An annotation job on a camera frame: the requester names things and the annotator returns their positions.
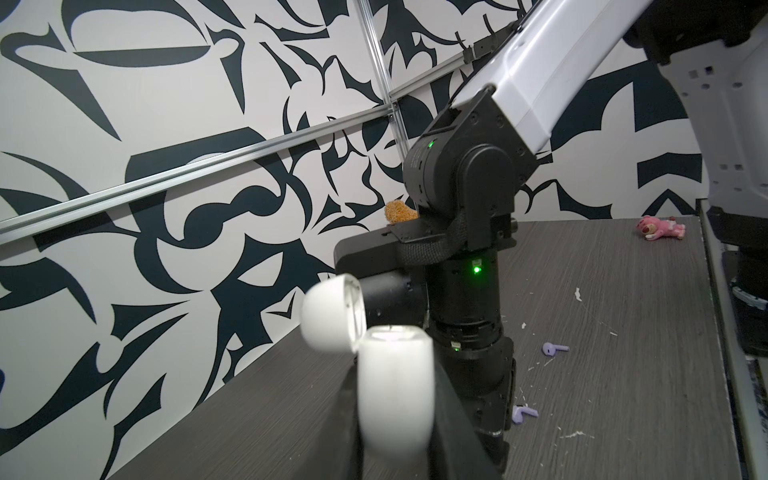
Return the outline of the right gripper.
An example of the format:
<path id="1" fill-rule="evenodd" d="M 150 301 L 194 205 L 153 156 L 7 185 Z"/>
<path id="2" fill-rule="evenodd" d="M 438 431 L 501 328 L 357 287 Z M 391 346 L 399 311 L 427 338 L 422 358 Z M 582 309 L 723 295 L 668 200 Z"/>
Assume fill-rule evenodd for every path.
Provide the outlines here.
<path id="1" fill-rule="evenodd" d="M 504 472 L 516 362 L 500 310 L 498 253 L 515 246 L 509 214 L 416 219 L 340 241 L 335 270 L 361 282 L 368 323 L 421 326 L 435 343 L 487 459 Z"/>

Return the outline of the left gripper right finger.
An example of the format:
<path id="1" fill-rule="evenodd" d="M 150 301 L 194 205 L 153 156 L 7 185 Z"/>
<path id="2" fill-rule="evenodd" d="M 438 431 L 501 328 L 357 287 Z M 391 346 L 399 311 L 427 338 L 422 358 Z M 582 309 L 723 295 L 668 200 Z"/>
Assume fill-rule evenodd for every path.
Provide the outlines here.
<path id="1" fill-rule="evenodd" d="M 460 399 L 439 362 L 435 363 L 434 427 L 428 449 L 430 479 L 500 479 Z"/>

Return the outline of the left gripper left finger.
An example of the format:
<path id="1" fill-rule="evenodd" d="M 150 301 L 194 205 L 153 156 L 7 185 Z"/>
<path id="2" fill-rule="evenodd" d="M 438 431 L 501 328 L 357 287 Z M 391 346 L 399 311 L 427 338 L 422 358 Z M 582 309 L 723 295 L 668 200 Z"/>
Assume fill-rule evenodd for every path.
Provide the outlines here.
<path id="1" fill-rule="evenodd" d="M 364 451 L 358 419 L 357 363 L 342 381 L 318 437 L 311 472 L 320 479 L 361 479 Z"/>

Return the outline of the white earbud charging case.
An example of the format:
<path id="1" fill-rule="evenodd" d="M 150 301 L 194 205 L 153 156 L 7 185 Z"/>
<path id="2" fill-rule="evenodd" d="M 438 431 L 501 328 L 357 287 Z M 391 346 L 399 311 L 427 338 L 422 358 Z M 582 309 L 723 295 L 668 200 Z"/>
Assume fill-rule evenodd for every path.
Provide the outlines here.
<path id="1" fill-rule="evenodd" d="M 433 341 L 411 325 L 370 326 L 361 283 L 349 274 L 305 294 L 301 334 L 314 350 L 357 358 L 356 413 L 363 445 L 406 463 L 423 453 L 435 420 Z"/>

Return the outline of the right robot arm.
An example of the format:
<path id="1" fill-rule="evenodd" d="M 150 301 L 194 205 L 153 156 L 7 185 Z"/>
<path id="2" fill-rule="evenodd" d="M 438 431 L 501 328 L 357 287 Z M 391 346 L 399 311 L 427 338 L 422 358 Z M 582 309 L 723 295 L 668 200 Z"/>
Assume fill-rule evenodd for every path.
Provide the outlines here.
<path id="1" fill-rule="evenodd" d="M 619 41 L 642 49 L 684 106 L 710 175 L 709 223 L 738 249 L 740 344 L 767 349 L 766 3 L 541 1 L 410 149 L 418 218 L 334 251 L 353 332 L 415 323 L 437 343 L 435 479 L 495 479 L 506 465 L 515 362 L 495 260 L 513 245 L 514 196 L 536 153 Z"/>

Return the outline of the purple earbud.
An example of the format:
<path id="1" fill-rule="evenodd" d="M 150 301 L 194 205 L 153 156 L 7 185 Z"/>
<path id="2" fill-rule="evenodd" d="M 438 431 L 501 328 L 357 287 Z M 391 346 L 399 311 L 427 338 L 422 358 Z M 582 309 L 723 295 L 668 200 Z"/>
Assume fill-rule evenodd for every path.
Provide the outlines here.
<path id="1" fill-rule="evenodd" d="M 542 345 L 542 353 L 548 357 L 554 357 L 559 352 L 568 352 L 570 347 L 567 345 L 553 344 L 551 342 L 545 342 Z"/>
<path id="2" fill-rule="evenodd" d="M 538 418 L 539 412 L 527 405 L 515 405 L 512 409 L 511 420 L 515 425 L 522 424 L 526 418 Z"/>

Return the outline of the brown teddy bear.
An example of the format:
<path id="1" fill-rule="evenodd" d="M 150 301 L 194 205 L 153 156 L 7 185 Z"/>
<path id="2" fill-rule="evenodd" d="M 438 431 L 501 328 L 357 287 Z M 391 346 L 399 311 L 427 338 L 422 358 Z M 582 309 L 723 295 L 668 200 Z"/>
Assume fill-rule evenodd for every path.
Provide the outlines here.
<path id="1" fill-rule="evenodd" d="M 389 225 L 404 223 L 419 218 L 418 212 L 402 200 L 387 202 L 384 209 L 385 218 Z"/>

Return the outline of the pink plush toy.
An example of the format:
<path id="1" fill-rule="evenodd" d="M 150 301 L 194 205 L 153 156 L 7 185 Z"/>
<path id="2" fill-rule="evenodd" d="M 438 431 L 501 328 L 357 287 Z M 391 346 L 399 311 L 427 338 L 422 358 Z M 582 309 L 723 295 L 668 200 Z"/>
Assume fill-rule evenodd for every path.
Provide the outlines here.
<path id="1" fill-rule="evenodd" d="M 686 226 L 678 223 L 674 217 L 660 219 L 646 215 L 639 220 L 636 229 L 647 241 L 656 241 L 663 237 L 682 240 L 686 234 Z"/>

